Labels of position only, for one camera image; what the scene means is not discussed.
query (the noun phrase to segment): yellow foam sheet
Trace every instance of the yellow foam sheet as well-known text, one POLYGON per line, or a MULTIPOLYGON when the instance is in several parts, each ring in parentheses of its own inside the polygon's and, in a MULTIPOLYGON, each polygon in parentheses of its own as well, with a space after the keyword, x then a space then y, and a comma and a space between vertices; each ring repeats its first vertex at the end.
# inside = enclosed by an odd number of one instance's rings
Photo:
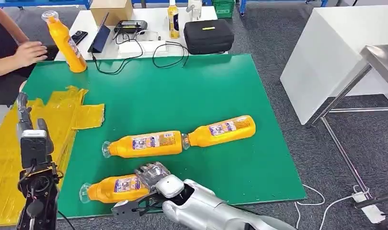
MULTIPOLYGON (((39 98, 28 102, 34 128, 38 118, 45 119, 55 147, 53 161, 64 174, 77 129, 100 127, 103 122, 104 104, 82 105, 87 91, 69 86, 67 91, 52 92, 46 105, 39 98)), ((18 108, 14 105, 0 126, 0 226, 16 224, 25 204, 17 189, 22 170, 17 123, 18 108)))

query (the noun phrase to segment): power strip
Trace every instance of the power strip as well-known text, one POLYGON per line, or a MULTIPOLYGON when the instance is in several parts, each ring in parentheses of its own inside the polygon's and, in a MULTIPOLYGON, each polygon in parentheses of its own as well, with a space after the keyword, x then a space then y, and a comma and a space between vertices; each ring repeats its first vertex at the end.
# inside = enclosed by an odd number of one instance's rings
MULTIPOLYGON (((367 200, 363 192, 355 193, 352 195, 352 198, 358 203, 367 200)), ((380 211, 376 205, 369 205, 361 208, 364 214, 369 218, 372 224, 377 224, 386 219, 383 215, 384 212, 380 211)))
POLYGON ((143 53, 153 53, 157 47, 156 54, 166 52, 166 46, 161 46, 166 44, 166 41, 139 41, 139 44, 136 41, 124 42, 119 45, 119 53, 141 53, 139 45, 143 49, 143 53))

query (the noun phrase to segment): silver robotic arm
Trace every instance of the silver robotic arm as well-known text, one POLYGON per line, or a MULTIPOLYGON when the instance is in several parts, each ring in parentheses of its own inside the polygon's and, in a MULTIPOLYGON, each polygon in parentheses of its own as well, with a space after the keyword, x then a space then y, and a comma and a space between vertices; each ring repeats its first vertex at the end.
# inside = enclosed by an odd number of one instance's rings
POLYGON ((210 189, 189 179, 181 181, 159 162, 143 167, 135 173, 153 192, 115 205, 112 211, 117 218, 134 219, 162 203, 161 209, 171 221, 193 230, 295 230, 279 219, 230 206, 210 189))

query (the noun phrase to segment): person's arm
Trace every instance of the person's arm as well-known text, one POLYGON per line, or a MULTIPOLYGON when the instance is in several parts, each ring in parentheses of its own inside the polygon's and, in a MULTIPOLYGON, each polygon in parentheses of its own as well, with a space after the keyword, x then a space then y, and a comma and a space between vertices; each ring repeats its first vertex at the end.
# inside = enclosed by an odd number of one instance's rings
POLYGON ((14 59, 14 56, 0 59, 0 76, 20 68, 19 63, 17 63, 14 59))
POLYGON ((44 55, 46 52, 46 46, 42 46, 41 42, 23 43, 14 55, 0 59, 0 76, 45 60, 47 58, 44 55))
POLYGON ((23 33, 18 25, 12 20, 12 18, 0 8, 0 23, 11 34, 11 36, 19 43, 25 43, 29 41, 29 38, 23 33))

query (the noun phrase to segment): cardboard box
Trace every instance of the cardboard box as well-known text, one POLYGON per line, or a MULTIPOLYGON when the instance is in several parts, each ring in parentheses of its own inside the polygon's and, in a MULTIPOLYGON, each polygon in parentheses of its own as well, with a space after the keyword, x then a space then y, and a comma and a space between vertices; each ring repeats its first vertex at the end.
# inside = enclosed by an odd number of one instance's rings
POLYGON ((97 25, 101 24, 104 16, 109 12, 105 25, 115 26, 120 20, 131 19, 132 0, 93 0, 90 10, 97 25))

